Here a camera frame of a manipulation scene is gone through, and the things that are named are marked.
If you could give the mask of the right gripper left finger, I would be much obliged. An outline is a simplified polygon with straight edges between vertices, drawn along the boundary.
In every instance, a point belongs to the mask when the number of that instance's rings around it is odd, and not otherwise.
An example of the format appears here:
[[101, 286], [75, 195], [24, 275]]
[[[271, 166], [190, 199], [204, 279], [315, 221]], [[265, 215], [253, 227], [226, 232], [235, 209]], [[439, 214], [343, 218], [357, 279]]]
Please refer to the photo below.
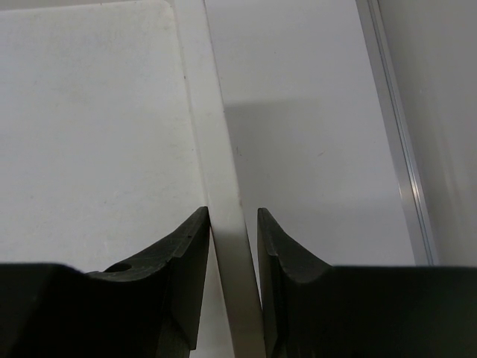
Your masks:
[[188, 357], [197, 347], [209, 212], [104, 271], [1, 265], [3, 357]]

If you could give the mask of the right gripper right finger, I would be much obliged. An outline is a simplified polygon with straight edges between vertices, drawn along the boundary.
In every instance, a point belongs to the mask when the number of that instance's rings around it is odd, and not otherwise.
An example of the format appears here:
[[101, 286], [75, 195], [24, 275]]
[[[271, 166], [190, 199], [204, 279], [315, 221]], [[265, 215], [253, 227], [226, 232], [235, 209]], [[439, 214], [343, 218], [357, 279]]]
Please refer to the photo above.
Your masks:
[[474, 357], [476, 270], [331, 266], [257, 213], [268, 357]]

